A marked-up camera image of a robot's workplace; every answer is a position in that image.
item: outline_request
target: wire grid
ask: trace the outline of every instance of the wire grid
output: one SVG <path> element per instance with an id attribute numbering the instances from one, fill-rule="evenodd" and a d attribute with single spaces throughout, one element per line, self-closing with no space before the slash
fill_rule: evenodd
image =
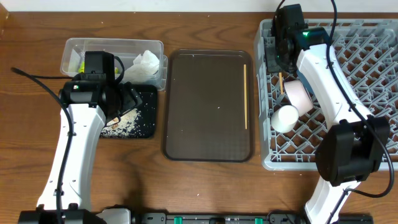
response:
<path id="1" fill-rule="evenodd" d="M 331 22 L 309 23 L 310 27 L 323 26 L 330 31 Z M 369 27 L 364 22 L 350 23 L 348 27 L 365 27 L 363 29 L 344 29 L 344 23 L 336 27 L 333 46 L 342 71 L 353 87 L 359 99 L 376 117 L 385 116 L 390 123 L 391 133 L 387 149 L 393 158 L 398 159 L 398 45 L 391 45 L 391 34 L 386 34 L 379 23 Z M 274 47 L 274 38 L 265 37 L 264 46 Z M 284 81 L 296 80 L 296 74 L 285 73 Z M 270 118 L 274 111 L 288 105 L 287 95 L 280 94 L 279 76 L 277 73 L 266 74 L 268 110 Z M 327 130 L 325 118 L 315 96 L 312 96 L 313 109 L 300 117 L 293 131 L 278 133 L 272 128 L 270 150 L 272 162 L 315 162 L 315 151 L 323 140 Z"/>

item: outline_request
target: clear plastic container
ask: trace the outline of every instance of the clear plastic container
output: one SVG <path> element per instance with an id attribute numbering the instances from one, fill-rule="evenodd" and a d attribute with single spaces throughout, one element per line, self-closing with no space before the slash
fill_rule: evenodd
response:
<path id="1" fill-rule="evenodd" d="M 163 43 L 159 40 L 131 40 L 131 39 L 105 39 L 105 38 L 71 38 L 67 40 L 63 51 L 61 62 L 61 73 L 74 77 L 84 62 L 85 52 L 103 50 L 118 56 L 127 70 L 133 65 L 134 59 L 150 50 L 159 59 L 159 70 L 153 77 L 145 82 L 134 82 L 133 84 L 154 85 L 158 90 L 164 90 L 167 77 L 167 57 L 163 55 Z"/>

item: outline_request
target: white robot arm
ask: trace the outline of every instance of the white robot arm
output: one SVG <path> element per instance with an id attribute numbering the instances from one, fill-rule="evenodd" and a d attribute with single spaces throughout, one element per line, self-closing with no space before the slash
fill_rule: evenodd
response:
<path id="1" fill-rule="evenodd" d="M 325 52 L 326 44 L 313 45 L 309 50 L 302 50 L 298 56 L 297 68 L 307 79 L 318 99 L 325 116 L 326 127 L 330 129 L 333 125 L 339 124 L 342 119 L 346 119 L 349 123 L 360 121 L 358 116 L 349 109 L 347 101 L 337 87 L 328 68 Z M 370 115 L 371 112 L 363 106 L 354 94 L 343 71 L 338 66 L 333 47 L 330 47 L 330 58 L 336 62 L 336 66 L 333 66 L 333 69 L 345 91 L 350 96 L 351 101 L 357 104 L 357 109 L 364 117 Z M 336 207 L 343 190 L 347 188 L 355 189 L 359 184 L 360 182 L 351 181 L 333 187 L 328 181 L 320 177 L 312 198 L 305 204 L 305 212 L 310 223 L 326 223 L 331 211 Z M 331 219 L 332 222 L 338 220 L 339 211 L 346 199 L 347 197 L 340 204 L 337 212 Z"/>
<path id="2" fill-rule="evenodd" d="M 73 123 L 74 136 L 69 150 L 69 156 L 63 175 L 62 209 L 67 209 L 75 203 L 80 209 L 91 210 L 90 187 L 91 173 L 95 158 L 97 142 L 101 130 L 105 126 L 105 114 L 97 106 L 90 108 L 88 104 L 71 104 L 68 112 Z M 37 202 L 38 207 L 46 210 L 56 210 L 55 191 L 60 172 L 62 158 L 68 139 L 68 121 L 61 110 L 61 132 L 51 173 L 43 194 Z"/>

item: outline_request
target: gray dish rack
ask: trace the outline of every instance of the gray dish rack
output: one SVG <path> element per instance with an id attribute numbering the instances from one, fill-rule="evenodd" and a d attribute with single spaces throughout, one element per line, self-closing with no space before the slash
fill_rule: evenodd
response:
<path id="1" fill-rule="evenodd" d="M 330 32 L 332 19 L 307 19 L 309 27 L 322 26 Z M 267 170 L 316 170 L 315 150 L 327 130 L 315 96 L 314 108 L 300 117 L 293 131 L 277 133 L 271 128 L 274 111 L 289 104 L 281 95 L 277 73 L 267 73 L 264 49 L 273 48 L 272 20 L 260 23 L 254 41 L 254 61 L 259 88 L 259 132 L 262 165 Z M 338 19 L 333 46 L 341 69 L 365 106 L 375 116 L 389 119 L 391 132 L 387 149 L 398 161 L 398 20 Z M 284 81 L 296 80 L 284 74 Z M 386 159 L 380 170 L 388 170 Z"/>

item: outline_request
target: tissue paper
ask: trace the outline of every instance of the tissue paper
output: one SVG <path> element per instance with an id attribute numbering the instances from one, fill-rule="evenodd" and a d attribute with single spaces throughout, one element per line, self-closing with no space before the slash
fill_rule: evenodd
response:
<path id="1" fill-rule="evenodd" d="M 123 80 L 144 83 L 150 78 L 155 78 L 158 70 L 159 59 L 150 50 L 146 50 L 144 54 L 138 55 L 133 61 L 133 66 L 124 72 Z"/>

